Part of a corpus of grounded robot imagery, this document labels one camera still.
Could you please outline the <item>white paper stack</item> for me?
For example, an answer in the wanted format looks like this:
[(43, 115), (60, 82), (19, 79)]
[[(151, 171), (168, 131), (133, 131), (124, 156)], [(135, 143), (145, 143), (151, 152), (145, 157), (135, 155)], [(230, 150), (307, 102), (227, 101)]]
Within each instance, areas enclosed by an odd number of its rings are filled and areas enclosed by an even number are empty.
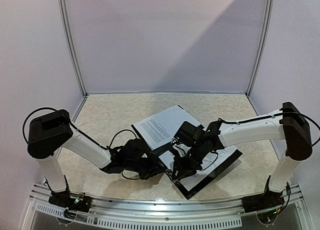
[(202, 170), (198, 170), (194, 175), (183, 178), (181, 180), (173, 180), (179, 187), (184, 187), (187, 191), (198, 186), (202, 180), (209, 177), (210, 174), (216, 173), (218, 167), (227, 164), (227, 168), (236, 161), (242, 152), (235, 146), (226, 147), (222, 150), (217, 150), (217, 154), (208, 153), (202, 161)]

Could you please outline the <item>white printed sheet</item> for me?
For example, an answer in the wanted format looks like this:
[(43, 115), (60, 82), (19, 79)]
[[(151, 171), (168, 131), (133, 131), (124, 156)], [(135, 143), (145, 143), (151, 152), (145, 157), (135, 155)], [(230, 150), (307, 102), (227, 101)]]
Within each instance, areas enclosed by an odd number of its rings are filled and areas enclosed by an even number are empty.
[(151, 150), (155, 151), (170, 143), (185, 121), (196, 127), (201, 126), (196, 118), (179, 105), (175, 105), (132, 124), (132, 128)]

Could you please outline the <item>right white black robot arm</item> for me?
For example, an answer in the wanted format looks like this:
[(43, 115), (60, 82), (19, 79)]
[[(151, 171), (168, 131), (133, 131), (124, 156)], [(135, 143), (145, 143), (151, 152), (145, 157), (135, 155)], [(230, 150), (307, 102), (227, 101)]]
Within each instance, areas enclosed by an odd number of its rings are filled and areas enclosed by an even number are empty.
[(185, 121), (174, 138), (189, 147), (184, 156), (175, 156), (173, 159), (172, 177), (175, 180), (200, 171), (203, 159), (211, 152), (240, 143), (285, 140), (285, 153), (268, 178), (267, 190), (258, 198), (262, 208), (269, 208), (278, 200), (278, 193), (283, 191), (299, 163), (308, 159), (313, 152), (307, 117), (290, 102), (255, 118), (237, 121), (218, 119), (209, 123), (206, 129)]

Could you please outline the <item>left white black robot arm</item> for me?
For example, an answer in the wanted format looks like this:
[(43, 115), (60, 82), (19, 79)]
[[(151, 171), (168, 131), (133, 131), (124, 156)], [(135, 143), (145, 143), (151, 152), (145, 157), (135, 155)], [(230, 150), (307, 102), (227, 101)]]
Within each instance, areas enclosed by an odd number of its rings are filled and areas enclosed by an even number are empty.
[(63, 207), (70, 207), (75, 200), (55, 156), (59, 148), (76, 153), (107, 174), (130, 171), (137, 173), (140, 180), (147, 180), (165, 172), (165, 165), (141, 139), (130, 139), (114, 148), (103, 146), (77, 128), (66, 110), (47, 110), (46, 115), (25, 118), (22, 129), (28, 131), (22, 131), (22, 136), (28, 154), (40, 165), (50, 190)]

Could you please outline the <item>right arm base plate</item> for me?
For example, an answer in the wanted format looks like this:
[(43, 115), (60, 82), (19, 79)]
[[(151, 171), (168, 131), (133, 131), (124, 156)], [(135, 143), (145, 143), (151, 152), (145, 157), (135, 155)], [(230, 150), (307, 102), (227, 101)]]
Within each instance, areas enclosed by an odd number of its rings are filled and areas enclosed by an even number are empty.
[(245, 213), (251, 213), (280, 206), (284, 202), (281, 193), (262, 193), (243, 197), (242, 207)]

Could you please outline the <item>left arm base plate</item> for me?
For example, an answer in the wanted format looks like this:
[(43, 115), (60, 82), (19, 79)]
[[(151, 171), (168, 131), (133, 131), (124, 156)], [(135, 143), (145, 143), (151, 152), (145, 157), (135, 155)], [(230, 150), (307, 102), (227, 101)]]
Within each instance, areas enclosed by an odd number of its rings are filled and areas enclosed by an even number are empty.
[(80, 211), (88, 213), (93, 198), (86, 196), (85, 194), (80, 194), (77, 197), (72, 197), (69, 191), (63, 192), (51, 192), (48, 203), (62, 208), (68, 208), (70, 211)]

